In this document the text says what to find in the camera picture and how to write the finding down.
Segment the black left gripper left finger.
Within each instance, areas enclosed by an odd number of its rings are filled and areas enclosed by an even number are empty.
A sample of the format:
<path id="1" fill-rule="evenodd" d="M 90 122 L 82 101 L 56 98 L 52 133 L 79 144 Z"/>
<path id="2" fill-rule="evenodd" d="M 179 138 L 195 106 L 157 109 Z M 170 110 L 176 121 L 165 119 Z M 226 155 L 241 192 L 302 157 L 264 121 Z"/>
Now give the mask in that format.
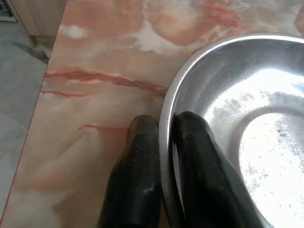
<path id="1" fill-rule="evenodd" d="M 100 228 L 157 228 L 162 187 L 158 123 L 149 115 L 131 122 L 126 147 L 112 169 Z"/>

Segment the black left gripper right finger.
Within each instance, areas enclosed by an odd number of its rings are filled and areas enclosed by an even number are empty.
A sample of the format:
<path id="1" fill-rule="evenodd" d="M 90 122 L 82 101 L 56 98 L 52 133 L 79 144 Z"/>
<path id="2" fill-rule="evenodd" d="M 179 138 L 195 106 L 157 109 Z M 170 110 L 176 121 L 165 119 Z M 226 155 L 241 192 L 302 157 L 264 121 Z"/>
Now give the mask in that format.
<path id="1" fill-rule="evenodd" d="M 233 165 L 193 112 L 175 117 L 174 139 L 186 228 L 262 228 L 256 207 Z"/>

